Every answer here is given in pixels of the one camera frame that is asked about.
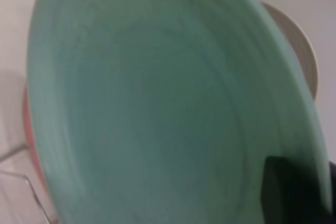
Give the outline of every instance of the turquoise plate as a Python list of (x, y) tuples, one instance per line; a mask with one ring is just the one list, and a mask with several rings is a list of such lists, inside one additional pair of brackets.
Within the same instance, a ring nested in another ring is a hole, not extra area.
[(331, 209), (313, 100), (256, 0), (37, 0), (28, 95), (62, 224), (263, 223), (270, 155)]

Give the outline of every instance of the beige plate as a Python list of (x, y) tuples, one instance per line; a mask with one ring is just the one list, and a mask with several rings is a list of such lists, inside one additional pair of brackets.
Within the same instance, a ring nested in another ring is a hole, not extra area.
[(263, 3), (263, 5), (291, 44), (300, 62), (310, 92), (315, 99), (318, 88), (318, 68), (315, 53), (308, 38), (286, 14), (269, 4)]

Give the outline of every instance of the stacked plates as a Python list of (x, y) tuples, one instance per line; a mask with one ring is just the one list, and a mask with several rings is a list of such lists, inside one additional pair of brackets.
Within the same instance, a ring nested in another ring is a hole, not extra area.
[(37, 0), (28, 96), (61, 223), (263, 223), (267, 156), (331, 208), (313, 99), (256, 0)]

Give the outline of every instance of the dish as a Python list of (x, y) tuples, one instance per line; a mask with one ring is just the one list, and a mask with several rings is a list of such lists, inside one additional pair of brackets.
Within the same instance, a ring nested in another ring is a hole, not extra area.
[(256, 0), (37, 0), (28, 97), (63, 224), (262, 223), (267, 156), (331, 209), (308, 86)]
[(300, 62), (310, 93), (315, 100), (318, 89), (318, 67), (311, 43), (299, 25), (290, 17), (270, 4), (263, 3), (263, 6), (292, 46)]

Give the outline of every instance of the black object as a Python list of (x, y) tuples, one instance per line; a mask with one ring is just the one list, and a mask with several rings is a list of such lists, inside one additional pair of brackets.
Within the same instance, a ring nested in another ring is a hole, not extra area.
[[(335, 202), (336, 165), (330, 164), (330, 172)], [(286, 158), (266, 159), (262, 184), (265, 224), (336, 224), (336, 207), (333, 215), (328, 214), (321, 205), (317, 182)]]

